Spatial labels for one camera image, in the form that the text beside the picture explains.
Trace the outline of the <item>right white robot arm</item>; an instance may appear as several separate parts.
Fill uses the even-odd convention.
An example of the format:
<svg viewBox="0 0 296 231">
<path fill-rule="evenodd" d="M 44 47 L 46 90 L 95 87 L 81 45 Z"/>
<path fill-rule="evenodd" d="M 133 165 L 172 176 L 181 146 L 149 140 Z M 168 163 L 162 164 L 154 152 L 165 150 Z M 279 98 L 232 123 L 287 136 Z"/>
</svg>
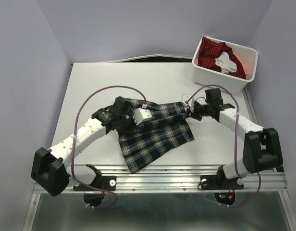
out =
<svg viewBox="0 0 296 231">
<path fill-rule="evenodd" d="M 224 103 L 220 89 L 205 91 L 206 103 L 196 102 L 193 96 L 184 96 L 182 103 L 191 118 L 200 121 L 208 116 L 234 132 L 234 141 L 244 142 L 242 158 L 238 159 L 234 145 L 234 162 L 221 166 L 215 176 L 216 184 L 226 188 L 233 179 L 278 168 L 283 165 L 279 135 L 274 128 L 264 128 L 240 115 L 238 106 Z"/>
</svg>

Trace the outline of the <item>white plastic bin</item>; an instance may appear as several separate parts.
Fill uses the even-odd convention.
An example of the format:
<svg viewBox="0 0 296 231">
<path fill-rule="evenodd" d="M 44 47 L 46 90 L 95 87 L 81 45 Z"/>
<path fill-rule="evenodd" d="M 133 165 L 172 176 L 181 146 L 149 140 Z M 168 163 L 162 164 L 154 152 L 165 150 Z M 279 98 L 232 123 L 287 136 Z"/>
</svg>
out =
<svg viewBox="0 0 296 231">
<path fill-rule="evenodd" d="M 212 71 L 197 65 L 197 55 L 201 40 L 197 46 L 195 54 L 192 59 L 193 68 L 193 81 L 202 85 L 216 84 L 221 85 L 228 89 L 233 94 L 238 94 L 242 89 L 250 82 L 255 79 L 255 73 L 258 62 L 258 52 L 246 46 L 230 43 L 227 41 L 211 38 L 215 42 L 225 42 L 229 47 L 233 49 L 233 53 L 242 63 L 245 73 L 247 74 L 246 79 L 237 78 L 220 72 Z"/>
</svg>

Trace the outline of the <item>aluminium rail frame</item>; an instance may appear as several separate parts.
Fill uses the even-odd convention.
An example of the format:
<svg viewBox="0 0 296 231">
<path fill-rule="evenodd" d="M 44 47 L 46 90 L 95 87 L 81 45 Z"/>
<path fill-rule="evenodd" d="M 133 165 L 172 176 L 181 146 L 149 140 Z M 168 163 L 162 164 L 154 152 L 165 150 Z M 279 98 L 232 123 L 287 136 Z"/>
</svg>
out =
<svg viewBox="0 0 296 231">
<path fill-rule="evenodd" d="M 210 89 L 220 89 L 221 92 L 223 91 L 223 87 L 219 85 L 210 84 L 203 87 L 204 91 L 210 90 Z M 126 100 L 129 101 L 134 108 L 139 108 L 141 106 L 146 106 L 148 108 L 146 99 L 143 99 L 137 102 L 133 102 L 130 99 L 126 99 Z M 234 103 L 232 105 L 233 106 L 237 105 L 238 109 L 240 110 L 238 103 Z M 277 176 L 280 168 L 281 167 L 273 168 L 265 171 L 270 171 L 274 176 Z M 132 174 L 128 170 L 128 173 L 126 174 L 127 181 L 121 181 L 121 178 L 119 176 L 114 175 L 117 177 L 116 190 L 114 192 L 116 193 L 117 190 L 129 191 L 132 185 L 135 185 L 136 190 L 159 192 L 159 193 L 175 192 L 178 189 L 187 189 L 187 188 L 190 188 L 192 191 L 200 191 L 197 188 L 197 186 L 199 184 L 201 175 L 196 175 L 197 169 L 198 169 L 198 166 L 191 166 L 191 167 L 176 166 L 176 167 L 167 167 L 167 168 L 161 169 L 161 168 L 151 167 L 149 164 L 134 174 Z M 70 188 L 70 187 L 73 188 L 73 186 L 76 185 L 76 182 L 88 183 L 90 181 L 90 180 L 85 180 L 84 177 L 82 177 L 82 175 L 85 175 L 85 178 L 86 177 L 89 178 L 92 175 L 92 173 L 88 172 L 89 169 L 87 170 L 85 165 L 75 166 L 74 164 L 74 168 L 69 167 L 67 170 L 68 172 L 74 171 L 74 174 L 75 174 L 75 178 L 70 179 L 70 182 L 67 188 Z M 243 184 L 247 182 L 247 176 L 249 175 L 246 175 L 244 177 L 239 177 L 243 180 Z M 235 207 L 236 207 L 236 203 L 234 202 L 234 205 L 230 206 L 229 208 L 235 208 Z"/>
</svg>

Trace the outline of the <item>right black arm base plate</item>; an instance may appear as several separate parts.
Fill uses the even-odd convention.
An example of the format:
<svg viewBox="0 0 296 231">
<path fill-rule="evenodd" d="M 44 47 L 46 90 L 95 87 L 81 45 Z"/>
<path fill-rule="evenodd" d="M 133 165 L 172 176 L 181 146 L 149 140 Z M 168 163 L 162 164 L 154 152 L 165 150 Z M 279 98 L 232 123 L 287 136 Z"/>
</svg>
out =
<svg viewBox="0 0 296 231">
<path fill-rule="evenodd" d="M 201 175 L 197 188 L 200 191 L 216 191 L 216 201 L 220 205 L 230 207 L 235 202 L 235 191 L 244 189 L 244 184 L 238 177 L 227 179 L 221 166 L 214 175 Z"/>
</svg>

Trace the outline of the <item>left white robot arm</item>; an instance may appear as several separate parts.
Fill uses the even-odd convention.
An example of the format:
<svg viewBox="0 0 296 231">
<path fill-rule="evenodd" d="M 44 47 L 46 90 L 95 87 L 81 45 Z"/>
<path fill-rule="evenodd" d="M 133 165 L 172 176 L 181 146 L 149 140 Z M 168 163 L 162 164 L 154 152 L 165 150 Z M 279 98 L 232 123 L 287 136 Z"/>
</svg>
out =
<svg viewBox="0 0 296 231">
<path fill-rule="evenodd" d="M 134 108 L 123 97 L 117 97 L 113 105 L 97 110 L 74 134 L 60 143 L 45 149 L 39 148 L 34 155 L 31 178 L 51 196 L 57 196 L 67 188 L 70 179 L 75 178 L 75 158 L 97 139 L 112 130 L 133 129 L 151 113 L 146 106 Z"/>
</svg>

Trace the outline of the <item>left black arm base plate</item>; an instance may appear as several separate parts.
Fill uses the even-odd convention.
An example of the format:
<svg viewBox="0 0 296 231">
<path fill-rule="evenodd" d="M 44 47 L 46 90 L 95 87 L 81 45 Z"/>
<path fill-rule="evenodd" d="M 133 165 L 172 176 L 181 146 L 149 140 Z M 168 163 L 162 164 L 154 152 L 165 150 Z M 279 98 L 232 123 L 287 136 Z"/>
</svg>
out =
<svg viewBox="0 0 296 231">
<path fill-rule="evenodd" d="M 83 192 L 83 201 L 87 208 L 93 210 L 105 209 L 111 207 L 117 202 L 118 195 L 114 192 L 116 190 L 117 177 L 114 175 L 103 176 L 102 172 L 93 165 L 86 165 L 87 170 L 92 175 L 85 178 L 90 180 L 88 183 L 76 182 L 73 186 L 75 192 Z"/>
</svg>

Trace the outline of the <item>red polka dot skirt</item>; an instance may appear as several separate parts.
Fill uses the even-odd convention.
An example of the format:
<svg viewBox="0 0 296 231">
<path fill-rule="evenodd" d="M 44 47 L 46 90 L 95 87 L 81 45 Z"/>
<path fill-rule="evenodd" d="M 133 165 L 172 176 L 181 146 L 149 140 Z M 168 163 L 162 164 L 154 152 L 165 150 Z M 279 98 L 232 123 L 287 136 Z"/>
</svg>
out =
<svg viewBox="0 0 296 231">
<path fill-rule="evenodd" d="M 247 74 L 245 73 L 242 63 L 233 53 L 233 49 L 225 42 L 215 42 L 207 37 L 203 37 L 197 55 L 197 65 L 221 73 L 221 68 L 215 65 L 215 59 L 219 57 L 223 51 L 232 51 L 230 58 L 237 64 L 237 71 L 229 73 L 228 75 L 246 79 Z"/>
</svg>

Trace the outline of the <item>white garment in bin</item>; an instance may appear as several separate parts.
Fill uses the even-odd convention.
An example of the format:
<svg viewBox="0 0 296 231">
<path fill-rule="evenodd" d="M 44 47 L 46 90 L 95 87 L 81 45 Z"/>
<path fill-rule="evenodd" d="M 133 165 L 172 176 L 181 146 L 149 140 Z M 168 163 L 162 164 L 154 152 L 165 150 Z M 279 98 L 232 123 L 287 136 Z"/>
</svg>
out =
<svg viewBox="0 0 296 231">
<path fill-rule="evenodd" d="M 237 71 L 237 64 L 231 60 L 232 51 L 223 51 L 219 57 L 215 59 L 215 65 L 221 68 L 224 74 L 234 73 Z"/>
</svg>

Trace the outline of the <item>navy plaid pleated skirt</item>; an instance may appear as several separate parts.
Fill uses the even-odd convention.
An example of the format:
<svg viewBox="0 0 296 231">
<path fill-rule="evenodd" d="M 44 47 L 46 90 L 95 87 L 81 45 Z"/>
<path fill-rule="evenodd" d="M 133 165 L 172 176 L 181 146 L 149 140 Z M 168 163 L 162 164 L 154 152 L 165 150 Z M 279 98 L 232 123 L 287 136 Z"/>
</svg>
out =
<svg viewBox="0 0 296 231">
<path fill-rule="evenodd" d="M 133 127 L 119 129 L 118 142 L 129 171 L 134 174 L 173 148 L 194 140 L 181 102 L 147 102 L 152 119 Z"/>
</svg>

